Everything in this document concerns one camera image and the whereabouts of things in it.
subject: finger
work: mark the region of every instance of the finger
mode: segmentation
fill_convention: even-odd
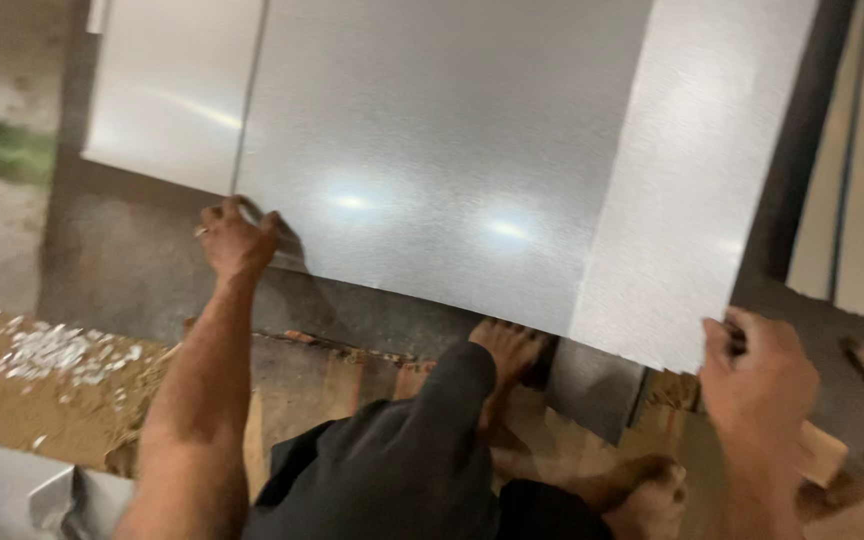
[[[770,331],[768,319],[759,313],[753,313],[734,305],[726,308],[726,320],[745,333],[749,351],[755,349],[756,345],[762,345],[762,340],[768,336]]]
[[[219,211],[219,206],[209,206],[201,211],[201,224],[207,228],[215,227],[222,219],[222,212]]]
[[[262,216],[258,228],[266,235],[271,235],[279,228],[279,213],[275,210]]]
[[[225,219],[242,219],[242,213],[239,212],[241,202],[241,195],[225,197],[225,200],[222,201],[222,217]]]
[[[732,338],[725,326],[714,319],[702,319],[702,328],[705,330],[705,364],[699,372],[699,381],[710,387],[732,372],[728,354]]]

